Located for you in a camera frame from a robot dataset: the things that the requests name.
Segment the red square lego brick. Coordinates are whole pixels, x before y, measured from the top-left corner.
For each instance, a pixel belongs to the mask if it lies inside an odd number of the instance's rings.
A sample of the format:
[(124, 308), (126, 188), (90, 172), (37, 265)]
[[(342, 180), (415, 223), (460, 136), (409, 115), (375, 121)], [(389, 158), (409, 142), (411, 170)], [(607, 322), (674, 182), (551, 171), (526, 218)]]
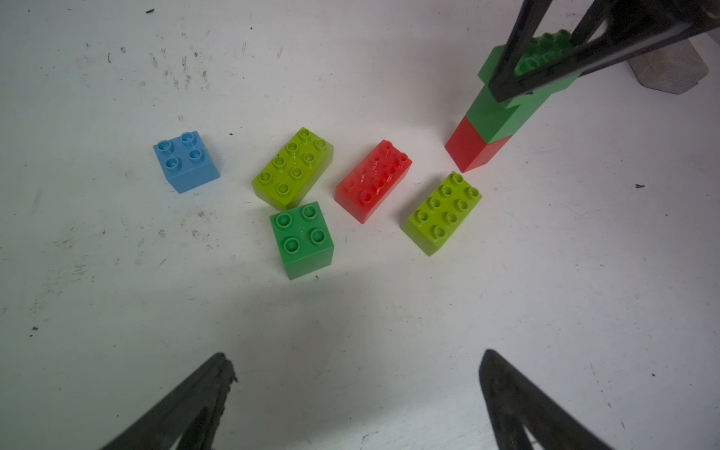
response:
[(449, 138), (445, 149), (462, 173), (489, 163), (512, 138), (506, 137), (488, 144), (467, 117), (463, 117)]

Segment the red long lego brick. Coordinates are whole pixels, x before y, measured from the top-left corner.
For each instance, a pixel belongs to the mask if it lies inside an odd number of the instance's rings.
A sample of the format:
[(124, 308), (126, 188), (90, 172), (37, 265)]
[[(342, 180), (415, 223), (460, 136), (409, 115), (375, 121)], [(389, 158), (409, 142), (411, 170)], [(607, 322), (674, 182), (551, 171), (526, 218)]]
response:
[(365, 224), (412, 164), (407, 154), (383, 140), (337, 184), (335, 200)]

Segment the lime green long lego brick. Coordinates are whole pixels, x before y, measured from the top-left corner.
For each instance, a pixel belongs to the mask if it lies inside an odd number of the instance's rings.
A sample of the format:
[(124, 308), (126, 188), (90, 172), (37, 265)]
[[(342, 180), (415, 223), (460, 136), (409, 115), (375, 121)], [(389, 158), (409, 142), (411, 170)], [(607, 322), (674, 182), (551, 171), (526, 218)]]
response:
[(252, 181), (255, 194), (279, 211), (299, 206), (334, 157), (334, 146), (305, 127)]

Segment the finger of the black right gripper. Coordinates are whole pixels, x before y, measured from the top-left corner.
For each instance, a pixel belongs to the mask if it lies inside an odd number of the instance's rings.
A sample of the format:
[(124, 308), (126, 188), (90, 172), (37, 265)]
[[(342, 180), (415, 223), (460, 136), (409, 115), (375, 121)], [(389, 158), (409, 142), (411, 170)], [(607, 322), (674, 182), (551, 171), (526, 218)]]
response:
[(547, 69), (535, 69), (519, 78), (515, 75), (515, 67), (551, 3), (551, 0), (523, 2), (502, 56), (487, 83), (495, 101), (509, 101), (551, 83), (551, 73)]
[(719, 26), (717, 1), (594, 1), (572, 32), (574, 49), (539, 69), (551, 83), (587, 75)]

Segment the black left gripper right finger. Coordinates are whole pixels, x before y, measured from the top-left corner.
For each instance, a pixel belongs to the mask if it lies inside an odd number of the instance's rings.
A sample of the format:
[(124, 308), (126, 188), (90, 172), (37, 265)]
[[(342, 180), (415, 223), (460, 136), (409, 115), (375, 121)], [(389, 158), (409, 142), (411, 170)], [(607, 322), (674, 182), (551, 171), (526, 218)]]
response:
[(479, 382), (500, 449), (611, 448), (495, 350), (486, 350)]

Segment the blue square lego brick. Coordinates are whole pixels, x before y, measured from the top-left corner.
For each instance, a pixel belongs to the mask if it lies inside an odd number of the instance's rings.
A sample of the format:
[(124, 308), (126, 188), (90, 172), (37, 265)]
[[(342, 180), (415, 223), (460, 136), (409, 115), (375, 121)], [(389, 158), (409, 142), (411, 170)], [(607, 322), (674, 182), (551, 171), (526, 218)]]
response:
[(162, 140), (153, 149), (166, 180), (177, 193), (190, 191), (221, 176), (197, 131)]

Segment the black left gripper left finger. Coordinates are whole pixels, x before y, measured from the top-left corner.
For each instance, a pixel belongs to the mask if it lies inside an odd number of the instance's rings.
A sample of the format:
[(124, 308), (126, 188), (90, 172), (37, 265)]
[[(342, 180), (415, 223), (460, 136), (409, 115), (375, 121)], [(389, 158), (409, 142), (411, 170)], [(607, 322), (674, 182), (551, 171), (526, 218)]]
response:
[(232, 362), (217, 352), (106, 449), (211, 449), (232, 383)]

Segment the grey eraser block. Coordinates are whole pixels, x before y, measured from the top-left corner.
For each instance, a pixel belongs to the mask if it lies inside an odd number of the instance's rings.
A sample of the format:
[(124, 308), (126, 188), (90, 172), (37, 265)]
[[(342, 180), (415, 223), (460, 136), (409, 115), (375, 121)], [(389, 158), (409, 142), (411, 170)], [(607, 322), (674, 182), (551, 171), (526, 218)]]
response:
[(642, 86), (674, 95), (686, 93), (710, 73), (688, 39), (636, 56), (628, 63)]

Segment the green square lego brick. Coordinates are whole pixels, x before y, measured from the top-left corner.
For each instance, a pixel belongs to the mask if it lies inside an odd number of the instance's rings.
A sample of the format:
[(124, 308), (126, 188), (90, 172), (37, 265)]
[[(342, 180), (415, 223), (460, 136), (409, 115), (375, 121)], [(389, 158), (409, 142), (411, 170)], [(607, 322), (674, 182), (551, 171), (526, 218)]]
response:
[(487, 144), (514, 135), (549, 99), (551, 93), (536, 91), (515, 99), (498, 102), (485, 86), (465, 117)]
[(269, 219), (289, 279), (332, 264), (335, 246), (318, 202), (279, 212)]

